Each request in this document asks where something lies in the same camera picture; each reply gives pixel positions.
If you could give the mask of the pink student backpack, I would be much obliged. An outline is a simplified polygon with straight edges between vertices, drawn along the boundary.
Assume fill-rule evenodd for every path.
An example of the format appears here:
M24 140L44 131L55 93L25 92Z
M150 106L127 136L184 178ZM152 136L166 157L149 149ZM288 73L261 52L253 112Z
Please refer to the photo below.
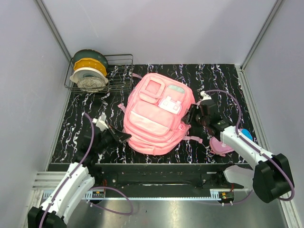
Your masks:
M192 90L185 84L158 73L141 77L128 97L119 104L124 113L123 131L131 135L129 146L147 155L165 155L185 140L202 143L189 136L191 124L183 117L195 104Z

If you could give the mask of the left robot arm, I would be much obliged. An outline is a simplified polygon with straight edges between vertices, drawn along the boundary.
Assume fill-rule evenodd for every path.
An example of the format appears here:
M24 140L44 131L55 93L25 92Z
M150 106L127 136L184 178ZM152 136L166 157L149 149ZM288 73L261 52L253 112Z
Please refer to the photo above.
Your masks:
M81 149L60 183L41 206L33 206L28 214L29 228L65 228L76 206L88 191L98 194L110 187L102 175L94 168L98 150L121 144L131 138L113 127L105 130L93 130L86 136Z

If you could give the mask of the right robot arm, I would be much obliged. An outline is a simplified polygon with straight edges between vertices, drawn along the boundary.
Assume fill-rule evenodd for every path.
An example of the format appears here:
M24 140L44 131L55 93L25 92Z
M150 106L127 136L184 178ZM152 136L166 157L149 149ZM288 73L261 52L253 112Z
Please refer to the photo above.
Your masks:
M217 140L230 146L250 165L252 182L247 185L265 203L275 199L291 201L295 185L289 161L283 154L273 154L248 140L230 120L222 118L211 99L191 104L183 117L187 124L205 127Z

